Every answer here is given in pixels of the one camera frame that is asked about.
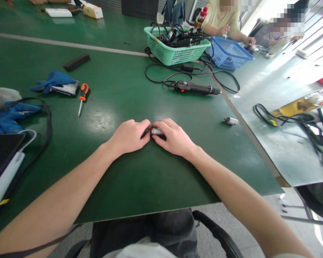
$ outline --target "cardboard box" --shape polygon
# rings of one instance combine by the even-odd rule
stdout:
[[[103,18],[102,9],[98,6],[95,6],[90,3],[86,3],[83,7],[83,13],[91,18],[94,19],[101,19]]]

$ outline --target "floor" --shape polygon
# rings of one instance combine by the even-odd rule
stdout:
[[[302,202],[292,188],[284,188],[285,195],[280,200],[280,195],[266,196],[265,199],[280,214],[281,203],[302,206]],[[256,240],[248,230],[233,217],[222,203],[193,207],[193,210],[202,211],[217,224],[219,224],[233,238],[244,258],[263,258],[264,255]],[[302,209],[287,208],[287,215],[306,218]],[[323,226],[286,220],[291,229],[305,243],[316,258],[323,258]],[[64,258],[69,248],[83,239],[90,239],[92,223],[84,224],[72,235],[65,239],[57,249],[49,256]],[[197,228],[198,252],[204,258],[225,258],[225,252],[218,240],[214,239],[209,230],[202,224]],[[90,247],[86,246],[79,257],[89,257]]]

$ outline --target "blue glove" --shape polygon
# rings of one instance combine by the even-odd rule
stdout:
[[[7,101],[4,103],[4,106],[8,106],[12,102],[13,101]],[[13,107],[0,111],[0,134],[15,134],[24,130],[24,128],[14,120],[26,118],[40,110],[40,106],[20,102]]]
[[[48,94],[51,91],[58,91],[70,96],[75,96],[78,81],[72,77],[59,72],[51,71],[47,81],[38,81],[36,86],[30,87],[31,91],[42,91]]]

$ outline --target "white cable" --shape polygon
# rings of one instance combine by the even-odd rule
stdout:
[[[22,131],[20,131],[18,134],[20,134],[20,133],[22,133],[22,132],[27,132],[27,131],[30,131],[30,132],[33,132],[33,137],[31,138],[31,140],[30,141],[28,141],[22,148],[20,148],[20,150],[18,151],[18,153],[19,153],[19,155],[18,155],[18,157],[17,157],[17,160],[16,161],[18,161],[19,159],[20,159],[20,154],[23,152],[23,150],[25,149],[25,147],[26,146],[28,146],[30,143],[32,143],[35,139],[36,139],[36,137],[37,137],[37,133],[36,133],[36,131],[34,131],[34,130],[30,130],[30,129],[26,129],[26,130],[22,130]]]

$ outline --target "yellow shirt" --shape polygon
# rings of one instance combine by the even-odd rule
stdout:
[[[203,23],[206,25],[209,23],[216,29],[220,29],[225,25],[231,26],[230,30],[227,33],[227,36],[230,38],[231,35],[239,30],[239,12],[238,11],[226,11],[220,14],[220,0],[210,0],[206,6],[208,7],[207,16]]]

